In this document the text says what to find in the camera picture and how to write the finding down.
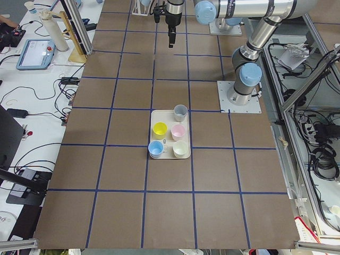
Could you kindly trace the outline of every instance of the white desk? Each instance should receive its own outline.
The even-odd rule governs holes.
[[[45,0],[44,4],[52,4],[53,0]],[[99,20],[101,8],[103,4],[98,4],[96,0],[82,0],[82,5],[79,8],[80,14],[82,18],[90,19],[90,23],[97,23]],[[38,20],[40,18],[37,14],[26,13],[20,24],[28,23],[31,20]],[[61,30],[65,29],[65,25],[63,22],[58,21],[58,25]],[[24,43],[27,39],[41,39],[41,38],[49,38],[49,37],[41,37],[34,33],[34,31],[40,26],[38,22],[34,22],[32,24],[27,24],[23,28],[26,30],[26,34],[23,39],[19,43],[17,48],[12,48],[10,52],[6,54],[0,54],[0,60],[9,55],[20,54],[21,50],[24,46]],[[42,35],[47,35],[47,31],[44,27],[38,30],[38,33]],[[95,31],[89,31],[88,35],[92,41],[94,37]],[[18,61],[18,57],[7,59],[0,66],[0,79],[3,80],[2,85],[0,86],[0,100],[1,98],[12,89],[18,86],[32,87],[36,90],[38,96],[40,98],[47,98],[54,94],[53,91],[53,82],[60,77],[69,77],[71,76],[82,64],[79,63],[71,63],[68,62],[68,57],[72,52],[74,45],[71,40],[67,41],[70,49],[66,52],[58,52],[56,50],[55,56],[52,60],[51,65],[47,70],[44,71],[18,71],[15,66]],[[81,77],[83,69],[79,70],[76,77]],[[59,113],[56,113],[56,109],[54,107],[54,101],[56,97],[59,95],[60,90],[58,88],[58,83],[55,83],[56,87],[56,96],[49,100],[38,100],[32,90],[20,88],[15,90],[6,96],[2,102],[2,106],[7,108],[17,108],[17,109],[26,109],[29,113],[42,113],[42,112],[50,112],[55,113],[60,116]],[[60,96],[58,99],[59,109],[66,107],[68,105],[69,100],[66,99],[65,96]],[[40,116],[28,116],[25,119],[16,120],[21,125],[28,125],[27,129],[29,131],[33,131],[33,135],[28,137],[25,141],[20,143],[18,151],[13,159],[12,165],[15,163],[29,150],[45,145],[48,143],[60,143],[63,139],[65,127],[61,126],[61,121],[51,115],[40,115]],[[26,156],[19,164],[22,166],[28,162],[34,160],[50,160],[55,162],[60,145],[51,145],[47,147],[43,147],[41,149],[37,149]],[[39,166],[46,166],[53,169],[53,165],[51,163],[37,163]],[[43,171],[42,168],[34,168],[32,169]],[[4,181],[1,185],[2,188],[11,189],[13,183]],[[11,205],[6,203],[6,198],[9,194],[9,191],[0,189],[0,210],[9,211],[19,216],[22,205]]]

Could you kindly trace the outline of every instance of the robotic arm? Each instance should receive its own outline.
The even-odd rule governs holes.
[[[315,7],[318,0],[193,0],[196,19],[208,25],[215,19],[236,17],[261,17],[246,44],[235,51],[232,57],[236,72],[233,91],[228,92],[229,100],[236,105],[245,105],[254,87],[259,83],[262,71],[255,64],[264,45],[284,19],[300,17]],[[176,26],[181,23],[184,0],[168,0],[154,9],[155,21],[161,15],[169,28],[169,47],[176,38]]]

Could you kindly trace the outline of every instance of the white tray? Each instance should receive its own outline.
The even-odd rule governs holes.
[[[164,122],[168,130],[166,131],[165,138],[162,140],[156,139],[152,128],[157,122]],[[174,155],[173,151],[173,144],[176,142],[173,140],[172,135],[171,135],[171,128],[176,125],[176,124],[182,124],[185,127],[185,135],[181,139],[182,141],[186,142],[188,144],[188,153],[184,155],[181,158],[177,158]],[[154,110],[151,113],[151,128],[150,128],[150,142],[152,141],[160,141],[164,145],[164,152],[159,158],[155,159],[185,159],[189,158],[191,155],[191,150],[190,150],[190,130],[189,130],[189,119],[188,115],[185,117],[183,122],[178,122],[175,120],[175,115],[173,110]]]

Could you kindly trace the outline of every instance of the yellow cup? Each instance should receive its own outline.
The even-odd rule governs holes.
[[[160,140],[165,137],[168,127],[163,122],[157,122],[152,130],[154,132],[155,138]]]

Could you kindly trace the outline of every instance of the gray cup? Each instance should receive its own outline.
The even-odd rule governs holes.
[[[185,120],[186,115],[188,114],[188,109],[185,105],[176,105],[174,108],[175,120],[178,122],[182,122]]]

